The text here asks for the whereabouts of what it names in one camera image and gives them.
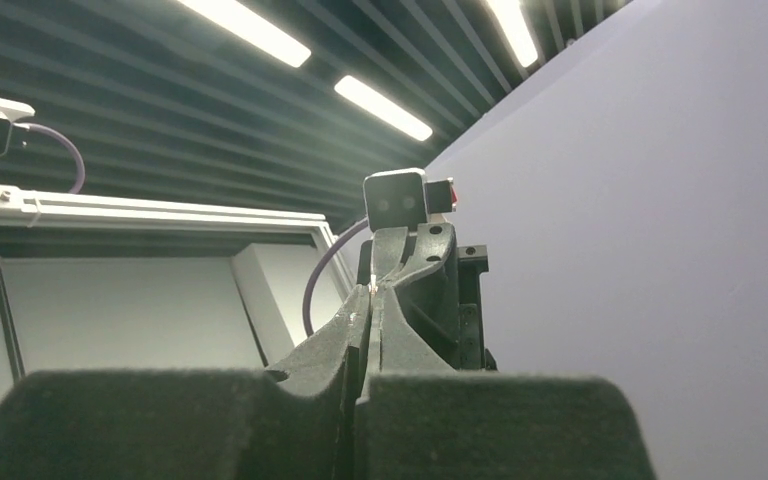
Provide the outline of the small silver key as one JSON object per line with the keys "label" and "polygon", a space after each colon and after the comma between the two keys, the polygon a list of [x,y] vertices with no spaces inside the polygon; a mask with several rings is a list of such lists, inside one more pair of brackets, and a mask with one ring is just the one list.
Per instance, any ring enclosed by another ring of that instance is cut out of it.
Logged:
{"label": "small silver key", "polygon": [[368,287],[370,294],[375,295],[378,290],[377,277],[375,275],[370,276]]}

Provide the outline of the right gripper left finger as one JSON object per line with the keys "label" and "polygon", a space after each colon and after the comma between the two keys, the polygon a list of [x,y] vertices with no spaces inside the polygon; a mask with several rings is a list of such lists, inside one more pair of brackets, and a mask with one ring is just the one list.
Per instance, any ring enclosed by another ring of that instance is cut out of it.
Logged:
{"label": "right gripper left finger", "polygon": [[0,479],[347,479],[370,294],[262,369],[35,372],[0,403]]}

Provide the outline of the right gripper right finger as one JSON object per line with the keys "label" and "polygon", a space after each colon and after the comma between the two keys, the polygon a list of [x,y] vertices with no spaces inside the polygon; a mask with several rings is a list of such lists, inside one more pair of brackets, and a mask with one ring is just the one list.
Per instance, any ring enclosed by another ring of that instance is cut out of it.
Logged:
{"label": "right gripper right finger", "polygon": [[652,479],[623,392],[597,377],[373,371],[370,292],[355,291],[365,378],[355,406],[359,479]]}

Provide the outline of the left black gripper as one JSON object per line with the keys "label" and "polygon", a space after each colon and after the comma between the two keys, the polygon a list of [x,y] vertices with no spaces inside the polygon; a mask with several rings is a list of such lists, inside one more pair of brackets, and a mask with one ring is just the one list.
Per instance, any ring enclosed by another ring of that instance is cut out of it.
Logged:
{"label": "left black gripper", "polygon": [[358,282],[370,294],[369,367],[373,371],[494,371],[485,345],[483,245],[461,247],[452,223],[382,228],[361,246]]}

